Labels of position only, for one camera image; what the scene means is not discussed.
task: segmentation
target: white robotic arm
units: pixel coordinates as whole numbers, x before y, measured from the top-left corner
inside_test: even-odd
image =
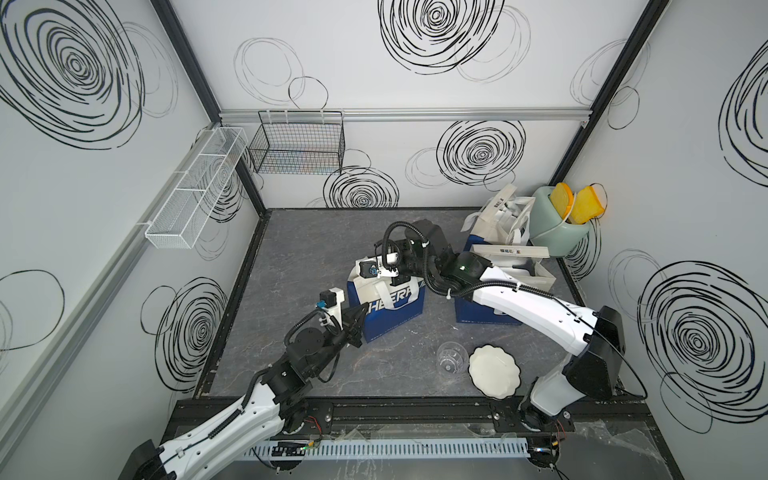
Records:
[[[389,233],[399,226],[416,235],[390,241]],[[385,251],[394,251],[361,261],[361,276],[400,283],[411,275],[423,277],[432,292],[450,297],[452,291],[454,296],[507,313],[544,333],[568,353],[535,381],[520,403],[521,421],[530,430],[542,430],[583,396],[598,400],[613,396],[624,351],[621,316],[615,310],[603,307],[596,312],[566,303],[525,286],[474,253],[457,255],[440,228],[428,220],[413,225],[393,223],[381,244],[386,245]],[[317,308],[286,334],[286,352],[253,377],[244,397],[157,449],[151,440],[140,445],[118,480],[208,480],[259,441],[281,431],[296,431],[306,415],[304,397],[312,388],[309,379],[331,361],[335,370],[344,346],[362,344],[368,304],[342,310],[343,300],[340,289],[321,293]],[[325,332],[301,329],[314,316],[320,317]]]
[[[165,442],[159,456],[165,472],[174,472],[183,480],[208,480],[257,442],[282,432],[285,421],[274,399],[269,386],[257,383],[245,408],[240,397],[203,425]],[[219,435],[209,438],[235,412],[240,414]]]

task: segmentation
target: red wire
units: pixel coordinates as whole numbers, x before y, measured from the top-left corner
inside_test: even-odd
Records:
[[[560,428],[563,430],[563,440],[567,439],[568,435],[565,433],[565,427],[560,423],[560,420],[558,420],[558,425],[560,425]]]
[[[558,445],[560,445],[560,429],[557,423],[554,424],[554,436],[558,440]]]
[[[317,427],[317,432],[320,435],[322,435],[323,434],[323,430],[320,428],[320,424],[317,422],[317,419],[315,417],[311,416],[311,415],[308,415],[307,418],[312,420],[313,422],[315,422],[315,426]]]

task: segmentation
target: white paper bag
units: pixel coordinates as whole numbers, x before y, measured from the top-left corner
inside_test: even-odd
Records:
[[[494,245],[527,244],[531,236],[528,232],[531,211],[536,199],[516,197],[516,188],[512,184],[507,185],[481,211],[468,215],[462,232],[472,228],[471,235]]]
[[[421,277],[412,276],[409,282],[398,286],[392,286],[392,279],[388,277],[362,278],[360,276],[360,262],[367,260],[371,259],[363,258],[357,260],[347,279],[347,282],[354,286],[356,297],[360,303],[370,302],[373,310],[382,308],[386,310],[399,310],[419,299],[419,282],[423,284]],[[387,261],[391,263],[396,262],[397,253],[389,253]]]

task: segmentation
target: clear glass bowl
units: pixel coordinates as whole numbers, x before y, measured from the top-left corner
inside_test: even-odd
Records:
[[[445,342],[437,349],[437,370],[444,375],[458,375],[467,371],[469,355],[456,342]]]

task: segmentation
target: wire mesh basket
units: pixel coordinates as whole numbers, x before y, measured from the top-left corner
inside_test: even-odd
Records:
[[[247,145],[243,128],[214,130],[147,228],[147,240],[157,248],[194,247]]]
[[[260,111],[248,150],[258,174],[327,175],[344,158],[344,120],[340,111]]]

